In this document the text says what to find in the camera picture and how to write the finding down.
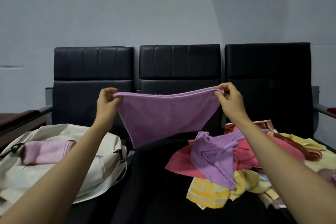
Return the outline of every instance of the gray wall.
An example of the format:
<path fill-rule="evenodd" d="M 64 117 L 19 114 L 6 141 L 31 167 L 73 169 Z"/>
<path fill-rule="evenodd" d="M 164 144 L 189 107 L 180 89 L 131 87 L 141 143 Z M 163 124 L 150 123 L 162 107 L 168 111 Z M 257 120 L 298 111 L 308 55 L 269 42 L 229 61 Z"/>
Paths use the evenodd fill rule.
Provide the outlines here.
<path fill-rule="evenodd" d="M 0 0 L 0 112 L 45 103 L 53 48 L 309 41 L 320 103 L 335 105 L 334 0 Z M 334 144 L 320 116 L 317 138 Z"/>

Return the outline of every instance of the chair backrest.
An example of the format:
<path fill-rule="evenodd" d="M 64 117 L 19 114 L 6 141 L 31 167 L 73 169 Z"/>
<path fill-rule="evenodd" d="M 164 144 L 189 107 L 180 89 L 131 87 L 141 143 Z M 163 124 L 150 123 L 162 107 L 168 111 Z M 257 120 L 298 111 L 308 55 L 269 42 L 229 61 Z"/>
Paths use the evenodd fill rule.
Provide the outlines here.
<path fill-rule="evenodd" d="M 310 43 L 228 44 L 225 80 L 241 92 L 250 119 L 280 133 L 313 137 Z"/>
<path fill-rule="evenodd" d="M 221 48 L 211 45 L 140 46 L 140 93 L 177 94 L 221 83 Z M 203 130 L 221 134 L 221 110 L 210 118 Z M 192 139 L 196 132 L 173 138 Z"/>
<path fill-rule="evenodd" d="M 53 124 L 91 126 L 101 89 L 133 91 L 133 60 L 133 47 L 55 48 Z M 128 137 L 119 114 L 111 133 Z"/>

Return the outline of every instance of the hand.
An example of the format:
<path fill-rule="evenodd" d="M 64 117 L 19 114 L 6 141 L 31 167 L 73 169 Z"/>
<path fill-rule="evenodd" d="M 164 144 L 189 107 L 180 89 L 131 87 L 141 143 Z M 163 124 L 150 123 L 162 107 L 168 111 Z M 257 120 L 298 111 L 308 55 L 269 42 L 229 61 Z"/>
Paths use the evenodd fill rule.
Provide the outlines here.
<path fill-rule="evenodd" d="M 242 120 L 249 120 L 245 111 L 243 96 L 231 82 L 222 83 L 217 89 L 224 90 L 225 92 L 223 95 L 219 91 L 214 91 L 214 94 L 218 98 L 225 116 L 233 124 L 237 125 Z"/>
<path fill-rule="evenodd" d="M 113 98 L 117 92 L 116 88 L 102 89 L 97 100 L 97 115 L 94 123 L 104 126 L 107 132 L 112 128 L 117 106 L 122 100 L 122 97 Z"/>

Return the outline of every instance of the black buckle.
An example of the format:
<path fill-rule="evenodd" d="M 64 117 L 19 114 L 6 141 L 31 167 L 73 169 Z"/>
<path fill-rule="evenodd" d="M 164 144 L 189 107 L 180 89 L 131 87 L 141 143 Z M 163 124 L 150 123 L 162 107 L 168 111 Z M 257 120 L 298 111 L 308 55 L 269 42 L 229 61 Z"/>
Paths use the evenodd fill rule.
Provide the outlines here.
<path fill-rule="evenodd" d="M 125 162 L 125 158 L 123 156 L 122 150 L 118 149 L 118 150 L 114 151 L 113 153 L 117 153 L 117 152 L 119 152 L 119 155 L 120 155 L 120 163 L 124 163 Z"/>
<path fill-rule="evenodd" d="M 13 145 L 10 150 L 6 151 L 4 154 L 0 155 L 0 160 L 2 160 L 3 158 L 5 158 L 8 154 L 12 153 L 17 153 L 17 151 L 20 149 L 21 146 L 23 146 L 24 143 L 18 143 Z"/>

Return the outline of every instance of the chair armrest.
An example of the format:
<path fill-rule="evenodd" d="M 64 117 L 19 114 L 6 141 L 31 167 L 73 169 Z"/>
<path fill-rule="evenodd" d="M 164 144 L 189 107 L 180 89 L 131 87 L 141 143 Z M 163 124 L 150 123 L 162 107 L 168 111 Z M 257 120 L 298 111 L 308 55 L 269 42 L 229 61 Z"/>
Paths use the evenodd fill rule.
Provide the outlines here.
<path fill-rule="evenodd" d="M 12 117 L 9 117 L 0 122 L 0 136 L 9 133 L 49 112 L 53 109 L 52 106 L 45 106 L 38 110 L 28 110 Z"/>
<path fill-rule="evenodd" d="M 318 112 L 323 113 L 325 115 L 328 115 L 328 116 L 336 119 L 336 114 L 335 114 L 335 109 L 334 108 L 328 108 L 328 107 L 326 107 L 324 105 L 321 105 L 321 104 L 318 104 L 318 103 L 313 104 L 313 107 Z"/>

